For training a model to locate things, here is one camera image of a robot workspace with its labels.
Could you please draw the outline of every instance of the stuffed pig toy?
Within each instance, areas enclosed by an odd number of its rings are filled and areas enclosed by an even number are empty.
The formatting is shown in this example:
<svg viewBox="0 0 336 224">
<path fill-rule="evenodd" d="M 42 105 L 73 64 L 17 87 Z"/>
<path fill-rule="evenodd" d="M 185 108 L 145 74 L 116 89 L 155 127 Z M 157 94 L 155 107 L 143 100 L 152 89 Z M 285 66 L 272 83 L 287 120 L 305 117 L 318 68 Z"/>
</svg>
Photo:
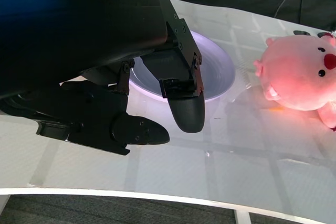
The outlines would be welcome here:
<svg viewBox="0 0 336 224">
<path fill-rule="evenodd" d="M 295 35 L 269 38 L 255 61 L 267 100 L 295 110 L 317 110 L 336 130 L 336 39 Z"/>
</svg>

